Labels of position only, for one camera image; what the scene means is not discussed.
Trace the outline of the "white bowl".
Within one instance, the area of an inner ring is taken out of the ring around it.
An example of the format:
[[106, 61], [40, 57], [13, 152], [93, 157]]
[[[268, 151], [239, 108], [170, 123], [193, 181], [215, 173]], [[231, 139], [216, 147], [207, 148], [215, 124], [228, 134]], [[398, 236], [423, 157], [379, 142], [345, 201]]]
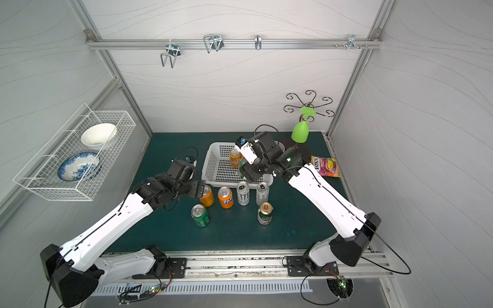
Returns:
[[80, 140], [84, 146], [91, 150], [100, 151], [110, 148], [116, 142], [118, 128], [112, 123], [101, 123], [88, 128]]

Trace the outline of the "orange soda can back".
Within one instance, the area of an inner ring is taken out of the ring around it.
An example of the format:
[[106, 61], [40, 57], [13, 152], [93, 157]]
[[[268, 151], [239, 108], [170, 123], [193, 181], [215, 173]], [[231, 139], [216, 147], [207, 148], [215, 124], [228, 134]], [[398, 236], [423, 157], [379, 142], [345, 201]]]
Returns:
[[239, 163], [241, 158], [242, 158], [241, 152], [236, 147], [233, 147], [229, 152], [229, 159], [231, 166], [233, 168], [239, 168]]

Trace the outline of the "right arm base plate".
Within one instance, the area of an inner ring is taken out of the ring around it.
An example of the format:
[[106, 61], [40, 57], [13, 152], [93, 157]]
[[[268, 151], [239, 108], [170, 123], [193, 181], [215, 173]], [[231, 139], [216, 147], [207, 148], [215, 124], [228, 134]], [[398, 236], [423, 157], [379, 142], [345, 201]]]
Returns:
[[337, 277], [340, 274], [336, 262], [321, 267], [304, 256], [285, 256], [281, 263], [287, 268], [289, 277]]

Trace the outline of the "metal hook middle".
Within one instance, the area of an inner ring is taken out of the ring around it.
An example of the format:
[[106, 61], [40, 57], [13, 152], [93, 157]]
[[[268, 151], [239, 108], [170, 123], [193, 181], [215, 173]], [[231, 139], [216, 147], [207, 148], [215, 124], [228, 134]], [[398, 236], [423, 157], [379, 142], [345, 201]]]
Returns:
[[224, 47], [223, 38], [218, 34], [208, 34], [203, 37], [204, 45], [206, 51], [210, 53], [211, 51], [219, 51]]

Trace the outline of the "orange soda can yellow band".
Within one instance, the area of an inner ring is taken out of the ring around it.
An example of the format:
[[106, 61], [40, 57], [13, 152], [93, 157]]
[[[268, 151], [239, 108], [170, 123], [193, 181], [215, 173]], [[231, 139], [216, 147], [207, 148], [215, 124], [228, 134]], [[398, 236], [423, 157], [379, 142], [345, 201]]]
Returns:
[[203, 195], [200, 201], [204, 207], [210, 207], [214, 204], [213, 192], [209, 186], [207, 185], [204, 186]]

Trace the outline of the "white Monster can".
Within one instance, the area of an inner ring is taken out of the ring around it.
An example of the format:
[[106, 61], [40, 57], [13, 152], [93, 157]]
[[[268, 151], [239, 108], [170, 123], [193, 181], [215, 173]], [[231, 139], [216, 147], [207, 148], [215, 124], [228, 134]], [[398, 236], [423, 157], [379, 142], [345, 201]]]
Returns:
[[270, 192], [270, 187], [266, 182], [261, 182], [256, 188], [256, 204], [257, 206], [262, 205], [268, 201]]
[[247, 182], [241, 181], [236, 187], [238, 203], [247, 206], [250, 203], [250, 187]]

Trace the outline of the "white perforated plastic basket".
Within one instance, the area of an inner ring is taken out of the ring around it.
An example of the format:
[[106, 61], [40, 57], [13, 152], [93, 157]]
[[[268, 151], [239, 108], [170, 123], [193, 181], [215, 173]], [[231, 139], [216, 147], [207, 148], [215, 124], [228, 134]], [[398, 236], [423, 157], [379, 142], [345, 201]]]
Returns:
[[233, 168], [230, 162], [230, 151], [234, 147], [233, 142], [214, 142], [209, 146], [202, 167], [201, 179], [211, 187], [236, 188], [237, 184], [245, 181], [251, 189], [256, 189], [261, 182], [269, 186], [273, 184], [273, 176], [265, 174], [256, 182], [241, 178], [238, 168]]

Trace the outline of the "green gold-top can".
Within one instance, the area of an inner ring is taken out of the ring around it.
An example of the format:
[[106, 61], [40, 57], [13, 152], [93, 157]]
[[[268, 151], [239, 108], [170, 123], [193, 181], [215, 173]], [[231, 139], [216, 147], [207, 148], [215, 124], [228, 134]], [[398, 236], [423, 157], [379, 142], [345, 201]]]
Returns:
[[272, 221], [273, 207], [270, 203], [264, 202], [259, 206], [258, 222], [261, 225], [268, 225]]

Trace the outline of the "blue patterned plate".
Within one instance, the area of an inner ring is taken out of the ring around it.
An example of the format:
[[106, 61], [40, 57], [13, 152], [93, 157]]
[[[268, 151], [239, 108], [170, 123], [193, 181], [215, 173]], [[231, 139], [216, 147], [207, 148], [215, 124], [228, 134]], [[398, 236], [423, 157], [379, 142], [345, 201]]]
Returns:
[[57, 171], [58, 177], [66, 182], [78, 182], [83, 177], [91, 177], [100, 167], [97, 153], [83, 152], [76, 154], [63, 162]]

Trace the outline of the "green lamp with dark base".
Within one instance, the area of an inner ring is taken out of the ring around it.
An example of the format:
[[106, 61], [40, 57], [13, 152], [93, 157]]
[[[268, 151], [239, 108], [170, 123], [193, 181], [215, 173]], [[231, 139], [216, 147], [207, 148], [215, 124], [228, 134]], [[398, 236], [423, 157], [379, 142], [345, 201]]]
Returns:
[[299, 153], [305, 161], [308, 161], [311, 156], [308, 147], [305, 145], [310, 132], [308, 119], [313, 118], [314, 116], [315, 110], [313, 108], [301, 107], [299, 122], [293, 129], [291, 142], [286, 144], [286, 151], [290, 153]]

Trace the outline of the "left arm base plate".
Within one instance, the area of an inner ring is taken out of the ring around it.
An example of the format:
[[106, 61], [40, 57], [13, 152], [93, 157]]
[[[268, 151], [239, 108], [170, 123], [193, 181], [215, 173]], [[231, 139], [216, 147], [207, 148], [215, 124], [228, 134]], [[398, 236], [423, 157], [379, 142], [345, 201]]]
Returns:
[[153, 279], [166, 277], [180, 279], [186, 276], [187, 259], [186, 258], [167, 258], [167, 260], [157, 260], [151, 270], [145, 274], [133, 275], [133, 279]]

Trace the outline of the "green Sprite can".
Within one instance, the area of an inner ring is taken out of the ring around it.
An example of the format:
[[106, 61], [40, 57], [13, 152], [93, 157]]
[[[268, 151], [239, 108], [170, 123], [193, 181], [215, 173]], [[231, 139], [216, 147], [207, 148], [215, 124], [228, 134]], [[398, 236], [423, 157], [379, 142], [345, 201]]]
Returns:
[[191, 217], [198, 227], [206, 227], [210, 222], [209, 213], [202, 204], [193, 206], [191, 209]]
[[248, 166], [249, 163], [245, 158], [242, 158], [239, 163], [239, 168], [238, 168], [238, 177], [241, 179], [247, 179], [245, 175], [245, 166]]

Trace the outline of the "double metal hook left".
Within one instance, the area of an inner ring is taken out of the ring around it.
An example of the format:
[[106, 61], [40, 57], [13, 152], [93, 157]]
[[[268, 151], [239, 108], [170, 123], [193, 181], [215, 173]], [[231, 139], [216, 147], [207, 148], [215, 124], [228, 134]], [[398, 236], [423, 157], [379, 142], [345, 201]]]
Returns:
[[181, 55], [181, 49], [178, 45], [169, 42], [165, 46], [165, 52], [160, 54], [161, 64], [163, 67], [169, 63], [171, 68], [174, 68], [177, 57]]

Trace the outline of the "black scroll wall hook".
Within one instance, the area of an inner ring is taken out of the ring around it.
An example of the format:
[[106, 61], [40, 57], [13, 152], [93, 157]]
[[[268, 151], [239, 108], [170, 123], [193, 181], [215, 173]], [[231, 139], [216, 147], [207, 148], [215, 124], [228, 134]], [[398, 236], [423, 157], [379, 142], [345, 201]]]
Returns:
[[305, 91], [306, 101], [303, 101], [298, 94], [288, 93], [286, 99], [290, 101], [297, 101], [299, 104], [294, 105], [293, 103], [286, 104], [283, 107], [285, 113], [293, 114], [295, 111], [300, 112], [299, 121], [305, 121], [308, 123], [313, 123], [316, 116], [323, 118], [333, 118], [335, 117], [335, 112], [331, 109], [327, 109], [333, 103], [333, 99], [329, 96], [322, 96], [321, 103], [317, 104], [317, 92], [314, 90]]

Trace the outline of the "orange Fanta can front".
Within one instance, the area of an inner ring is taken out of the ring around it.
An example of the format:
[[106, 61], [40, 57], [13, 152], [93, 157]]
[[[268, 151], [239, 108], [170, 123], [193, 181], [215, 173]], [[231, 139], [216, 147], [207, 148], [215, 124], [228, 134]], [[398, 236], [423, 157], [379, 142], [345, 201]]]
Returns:
[[218, 190], [220, 205], [224, 209], [230, 209], [234, 205], [232, 190], [228, 187], [221, 187]]

